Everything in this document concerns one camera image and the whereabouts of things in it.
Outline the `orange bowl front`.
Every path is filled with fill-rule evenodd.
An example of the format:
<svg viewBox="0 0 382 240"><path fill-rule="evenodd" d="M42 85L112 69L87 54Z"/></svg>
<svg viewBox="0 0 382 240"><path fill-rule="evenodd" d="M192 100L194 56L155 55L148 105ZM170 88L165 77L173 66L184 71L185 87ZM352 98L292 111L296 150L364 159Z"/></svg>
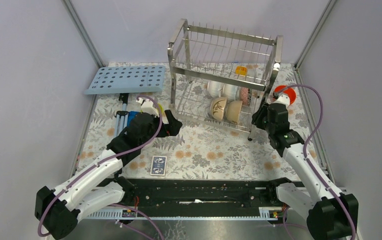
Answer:
<svg viewBox="0 0 382 240"><path fill-rule="evenodd" d="M274 93L279 94L279 95L287 95L290 104L292 105L295 100L297 99L297 93L293 88L288 88L287 85L279 85L274 89Z"/></svg>

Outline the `patterned beige ceramic bowl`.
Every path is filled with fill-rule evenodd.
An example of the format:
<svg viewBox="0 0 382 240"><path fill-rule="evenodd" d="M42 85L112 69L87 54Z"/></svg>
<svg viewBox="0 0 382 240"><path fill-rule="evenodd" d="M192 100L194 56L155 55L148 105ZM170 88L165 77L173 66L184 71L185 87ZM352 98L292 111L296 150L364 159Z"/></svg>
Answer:
<svg viewBox="0 0 382 240"><path fill-rule="evenodd" d="M209 114L216 121L222 121L224 118L227 98L224 96L214 98L209 108Z"/></svg>

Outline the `red floral patterned cup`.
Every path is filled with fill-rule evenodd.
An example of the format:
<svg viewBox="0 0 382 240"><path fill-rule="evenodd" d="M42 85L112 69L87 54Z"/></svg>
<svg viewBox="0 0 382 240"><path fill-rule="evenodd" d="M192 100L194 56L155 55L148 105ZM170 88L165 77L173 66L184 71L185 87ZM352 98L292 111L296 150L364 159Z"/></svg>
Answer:
<svg viewBox="0 0 382 240"><path fill-rule="evenodd" d="M242 87L239 91L239 99L244 106L250 106L252 101L252 90L247 87Z"/></svg>

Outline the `white ribbed bowl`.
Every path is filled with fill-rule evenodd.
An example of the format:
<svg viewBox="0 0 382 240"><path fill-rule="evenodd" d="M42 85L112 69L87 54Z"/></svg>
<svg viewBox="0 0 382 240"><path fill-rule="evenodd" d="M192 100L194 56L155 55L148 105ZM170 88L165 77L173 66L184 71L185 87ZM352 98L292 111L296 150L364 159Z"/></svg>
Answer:
<svg viewBox="0 0 382 240"><path fill-rule="evenodd" d="M240 99L240 87L232 84L224 84L222 96L226 97L228 101L237 101Z"/></svg>
<svg viewBox="0 0 382 240"><path fill-rule="evenodd" d="M223 94L224 83L210 80L207 83L207 91L212 98L221 97Z"/></svg>

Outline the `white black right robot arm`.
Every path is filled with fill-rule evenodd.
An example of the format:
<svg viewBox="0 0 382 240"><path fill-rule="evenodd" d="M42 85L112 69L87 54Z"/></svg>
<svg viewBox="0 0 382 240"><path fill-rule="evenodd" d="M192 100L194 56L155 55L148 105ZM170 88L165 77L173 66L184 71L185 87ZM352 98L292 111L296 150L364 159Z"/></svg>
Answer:
<svg viewBox="0 0 382 240"><path fill-rule="evenodd" d="M252 116L252 123L268 134L270 145L288 162L306 188L306 193L285 181L266 191L272 206L285 203L306 220L315 240L355 239L359 202L345 194L314 163L307 143L290 128L289 112L284 103L262 103Z"/></svg>

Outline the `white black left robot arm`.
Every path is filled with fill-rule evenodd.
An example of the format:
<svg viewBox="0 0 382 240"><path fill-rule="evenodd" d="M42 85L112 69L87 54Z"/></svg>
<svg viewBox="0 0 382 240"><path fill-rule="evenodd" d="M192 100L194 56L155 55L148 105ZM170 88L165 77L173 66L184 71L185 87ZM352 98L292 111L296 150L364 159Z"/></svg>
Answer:
<svg viewBox="0 0 382 240"><path fill-rule="evenodd" d="M45 228L48 235L61 240L88 215L118 202L123 206L131 204L134 192L126 184L114 181L102 189L93 191L93 188L139 156L142 148L155 138L179 134L182 122L170 110L164 113L167 123L158 115L137 113L92 163L64 183L38 190L34 209L39 221L38 235L45 236L42 232Z"/></svg>

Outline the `stainless steel dish rack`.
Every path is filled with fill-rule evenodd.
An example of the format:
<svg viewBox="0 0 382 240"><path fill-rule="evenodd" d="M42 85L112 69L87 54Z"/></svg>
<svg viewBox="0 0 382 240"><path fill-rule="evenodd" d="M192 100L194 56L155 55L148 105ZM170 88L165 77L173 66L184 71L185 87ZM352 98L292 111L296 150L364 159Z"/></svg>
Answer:
<svg viewBox="0 0 382 240"><path fill-rule="evenodd" d="M282 35L257 36L180 19L167 47L170 109L190 121L247 132L248 140L253 140L252 115L271 93L281 69L283 43ZM247 75L235 74L237 66L246 67ZM215 98L208 93L209 81L251 89L250 106L242 106L238 123L211 117L209 108Z"/></svg>

